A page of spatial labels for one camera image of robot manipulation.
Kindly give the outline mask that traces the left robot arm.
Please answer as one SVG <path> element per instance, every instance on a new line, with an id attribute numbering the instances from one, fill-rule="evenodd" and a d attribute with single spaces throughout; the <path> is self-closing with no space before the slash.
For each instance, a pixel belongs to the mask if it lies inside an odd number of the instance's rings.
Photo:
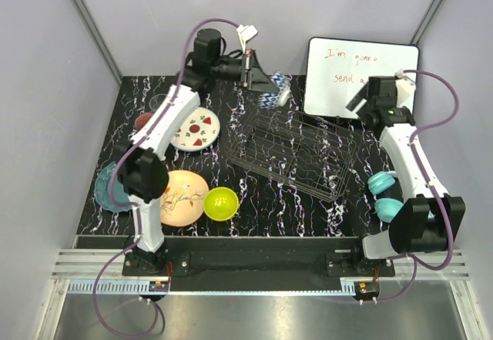
<path id="1" fill-rule="evenodd" d="M 160 221 L 160 201 L 169 174 L 160 156 L 185 119 L 200 105 L 200 97 L 218 79 L 238 82 L 256 93 L 271 93 L 275 84 L 262 70 L 255 50 L 247 43 L 257 36 L 252 25 L 238 25 L 241 55 L 237 59 L 221 53 L 222 36 L 216 29 L 192 32 L 185 44 L 177 81 L 149 122 L 121 147 L 122 156 L 112 175 L 129 197 L 134 220 L 134 241 L 123 252 L 131 262 L 151 275 L 166 267 L 166 244 Z"/>

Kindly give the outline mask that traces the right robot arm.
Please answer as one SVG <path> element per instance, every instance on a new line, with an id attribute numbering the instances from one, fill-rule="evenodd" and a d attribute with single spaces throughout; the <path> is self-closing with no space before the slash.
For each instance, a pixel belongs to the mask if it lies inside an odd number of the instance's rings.
<path id="1" fill-rule="evenodd" d="M 372 76 L 347 104 L 390 157 L 394 169 L 381 171 L 367 182 L 373 195 L 395 183 L 401 187 L 403 203 L 381 198 L 375 204 L 378 217 L 387 230 L 361 238 L 359 251 L 350 256 L 350 266 L 359 275 L 370 274 L 377 260 L 401 255 L 446 252 L 450 261 L 454 240 L 465 213 L 461 197 L 453 197 L 434 173 L 421 146 L 411 111 L 399 106 L 399 99 L 415 91 L 411 71 L 393 76 Z"/>

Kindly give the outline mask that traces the red patterned blue zigzag bowl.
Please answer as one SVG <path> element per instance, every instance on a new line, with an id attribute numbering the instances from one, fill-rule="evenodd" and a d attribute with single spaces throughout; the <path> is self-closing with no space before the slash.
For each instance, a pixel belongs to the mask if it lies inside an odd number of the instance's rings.
<path id="1" fill-rule="evenodd" d="M 267 93 L 262 93 L 258 99 L 258 106 L 261 109 L 276 109 L 277 107 L 284 106 L 290 99 L 291 79 L 291 76 L 284 75 L 280 71 L 274 72 L 270 76 L 270 81 L 274 84 L 275 89 L 271 89 Z"/>

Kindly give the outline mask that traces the lime green bowl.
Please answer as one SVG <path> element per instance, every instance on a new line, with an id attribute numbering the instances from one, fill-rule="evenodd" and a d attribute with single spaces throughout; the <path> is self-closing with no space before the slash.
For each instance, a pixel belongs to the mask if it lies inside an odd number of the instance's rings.
<path id="1" fill-rule="evenodd" d="M 231 219 L 240 206 L 239 197 L 228 187 L 212 189 L 203 200 L 205 215 L 214 221 L 222 222 Z"/>

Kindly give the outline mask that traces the black wire dish rack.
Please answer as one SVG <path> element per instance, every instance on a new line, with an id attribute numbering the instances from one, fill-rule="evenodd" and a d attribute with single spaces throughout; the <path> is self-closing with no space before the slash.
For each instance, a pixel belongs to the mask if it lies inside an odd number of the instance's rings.
<path id="1" fill-rule="evenodd" d="M 288 108 L 251 106 L 225 145 L 227 158 L 245 170 L 332 202 L 347 192 L 359 133 Z"/>

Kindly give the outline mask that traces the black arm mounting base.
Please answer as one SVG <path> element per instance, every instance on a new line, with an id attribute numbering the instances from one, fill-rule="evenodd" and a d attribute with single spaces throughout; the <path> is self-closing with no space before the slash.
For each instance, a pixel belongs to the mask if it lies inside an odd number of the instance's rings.
<path id="1" fill-rule="evenodd" d="M 156 253 L 135 249 L 125 276 L 194 278 L 199 274 L 294 272 L 321 278 L 393 278 L 389 259 L 365 258 L 358 237 L 166 237 Z"/>

